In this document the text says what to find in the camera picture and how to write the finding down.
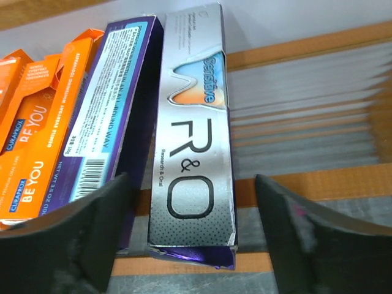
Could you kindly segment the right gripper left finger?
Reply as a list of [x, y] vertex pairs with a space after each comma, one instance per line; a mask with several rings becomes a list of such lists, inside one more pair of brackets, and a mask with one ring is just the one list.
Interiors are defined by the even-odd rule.
[[105, 293], [131, 187], [126, 174], [1, 232], [1, 293]]

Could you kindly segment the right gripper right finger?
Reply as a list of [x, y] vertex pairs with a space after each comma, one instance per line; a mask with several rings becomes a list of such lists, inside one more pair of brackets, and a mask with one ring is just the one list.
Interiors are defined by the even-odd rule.
[[391, 293], [391, 227], [349, 217], [257, 175], [279, 293]]

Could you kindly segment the purple white R.O toothpaste box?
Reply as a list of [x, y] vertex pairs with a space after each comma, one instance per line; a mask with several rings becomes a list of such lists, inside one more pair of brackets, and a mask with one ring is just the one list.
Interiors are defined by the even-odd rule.
[[219, 3], [166, 16], [148, 249], [233, 270], [238, 248], [224, 19]]

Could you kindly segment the orange Curaprox toothpaste box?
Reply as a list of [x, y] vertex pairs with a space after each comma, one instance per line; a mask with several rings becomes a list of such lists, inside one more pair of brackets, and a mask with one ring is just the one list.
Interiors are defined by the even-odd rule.
[[32, 62], [32, 59], [22, 49], [18, 49], [1, 59], [1, 123], [4, 120], [7, 109], [22, 78], [25, 68], [30, 62]]

